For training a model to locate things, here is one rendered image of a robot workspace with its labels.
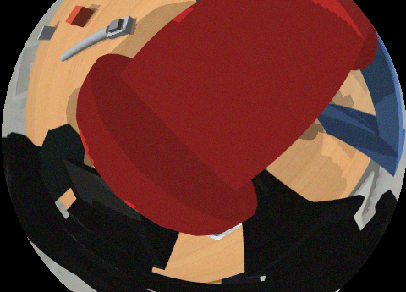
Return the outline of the orange-red cube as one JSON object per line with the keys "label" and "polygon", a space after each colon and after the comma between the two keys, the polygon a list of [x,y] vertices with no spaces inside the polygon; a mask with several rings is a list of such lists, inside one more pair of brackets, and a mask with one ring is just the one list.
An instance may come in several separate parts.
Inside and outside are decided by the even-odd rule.
{"label": "orange-red cube", "polygon": [[95,11],[90,8],[81,7],[80,5],[75,5],[74,11],[69,14],[67,18],[68,24],[77,25],[77,27],[84,28],[85,22],[91,17]]}

